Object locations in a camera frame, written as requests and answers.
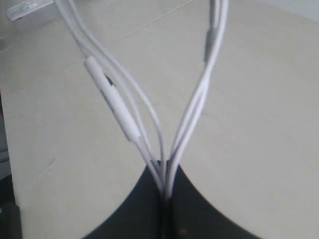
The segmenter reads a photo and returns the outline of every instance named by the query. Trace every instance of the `cable connector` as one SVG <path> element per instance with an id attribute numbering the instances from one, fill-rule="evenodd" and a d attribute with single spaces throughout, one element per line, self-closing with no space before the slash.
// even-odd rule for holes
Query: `cable connector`
<path id="1" fill-rule="evenodd" d="M 114 84 L 110 84 L 109 79 L 104 75 L 102 67 L 93 56 L 89 56 L 84 61 L 84 66 L 95 85 L 100 90 L 105 101 L 112 110 L 112 113 L 119 123 L 128 141 L 138 142 L 141 133 L 134 118 L 126 107 L 124 100 L 120 96 Z"/>

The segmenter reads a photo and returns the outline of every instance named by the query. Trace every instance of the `cable bundle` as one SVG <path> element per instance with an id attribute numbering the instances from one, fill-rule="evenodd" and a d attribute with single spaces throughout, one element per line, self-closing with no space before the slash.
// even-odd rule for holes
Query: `cable bundle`
<path id="1" fill-rule="evenodd" d="M 84 65 L 88 73 L 101 91 L 101 94 L 111 108 L 114 117 L 118 121 L 128 141 L 133 142 L 137 146 L 137 149 L 153 175 L 161 195 L 168 200 L 172 196 L 174 179 L 182 154 L 196 127 L 207 98 L 211 73 L 225 31 L 228 0 L 211 0 L 210 2 L 210 29 L 206 39 L 205 66 L 184 111 L 168 158 L 164 155 L 160 120 L 145 93 L 132 75 L 99 43 L 85 26 L 73 0 L 62 1 L 63 0 L 55 0 L 55 4 L 86 58 Z M 123 90 L 135 118 L 131 116 L 112 81 L 105 76 L 101 65 L 108 68 L 116 81 L 116 85 Z M 127 83 L 129 83 L 134 91 L 141 97 L 153 120 L 160 146 L 160 163 L 158 163 L 158 159 L 153 153 L 143 120 Z M 169 167 L 167 167 L 167 160 L 170 160 Z"/>

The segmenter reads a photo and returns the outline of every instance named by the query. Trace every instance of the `plastic container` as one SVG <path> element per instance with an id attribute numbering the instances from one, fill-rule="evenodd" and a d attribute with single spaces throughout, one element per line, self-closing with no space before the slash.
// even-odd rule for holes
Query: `plastic container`
<path id="1" fill-rule="evenodd" d="M 53 0 L 27 0 L 8 9 L 9 20 L 20 33 L 40 27 L 59 16 Z"/>

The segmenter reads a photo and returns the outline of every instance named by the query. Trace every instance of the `beige table surface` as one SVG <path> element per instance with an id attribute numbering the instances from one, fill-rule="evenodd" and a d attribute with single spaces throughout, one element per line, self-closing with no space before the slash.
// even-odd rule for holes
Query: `beige table surface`
<path id="1" fill-rule="evenodd" d="M 203 66 L 208 1 L 78 5 L 149 95 L 168 152 Z M 231 1 L 209 98 L 181 165 L 211 204 L 264 238 L 319 238 L 318 62 L 318 23 Z M 0 67 L 24 239 L 81 238 L 122 203 L 144 162 L 61 19 L 18 36 Z"/>

